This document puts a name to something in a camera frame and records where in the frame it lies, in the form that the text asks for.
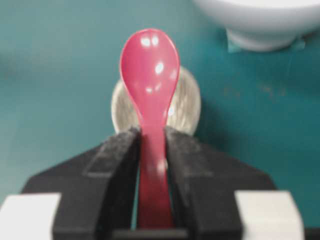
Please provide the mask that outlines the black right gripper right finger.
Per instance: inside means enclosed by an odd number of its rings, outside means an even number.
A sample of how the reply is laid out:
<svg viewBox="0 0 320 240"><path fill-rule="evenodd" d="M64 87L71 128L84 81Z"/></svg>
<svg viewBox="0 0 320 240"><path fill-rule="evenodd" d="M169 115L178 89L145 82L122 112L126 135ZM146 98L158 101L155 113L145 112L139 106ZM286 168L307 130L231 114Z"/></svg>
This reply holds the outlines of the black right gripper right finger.
<svg viewBox="0 0 320 240"><path fill-rule="evenodd" d="M192 240L303 240L292 194L264 171L165 129L176 223Z"/></svg>

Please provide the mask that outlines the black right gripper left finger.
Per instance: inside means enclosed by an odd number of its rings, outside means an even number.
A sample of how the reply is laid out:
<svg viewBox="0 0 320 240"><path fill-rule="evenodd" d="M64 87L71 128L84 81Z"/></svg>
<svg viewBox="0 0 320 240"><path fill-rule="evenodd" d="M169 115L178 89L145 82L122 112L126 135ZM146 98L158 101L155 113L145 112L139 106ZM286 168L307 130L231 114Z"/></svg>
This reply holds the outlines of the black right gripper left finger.
<svg viewBox="0 0 320 240"><path fill-rule="evenodd" d="M140 130L30 177L0 208L3 240L105 240L129 229L139 161Z"/></svg>

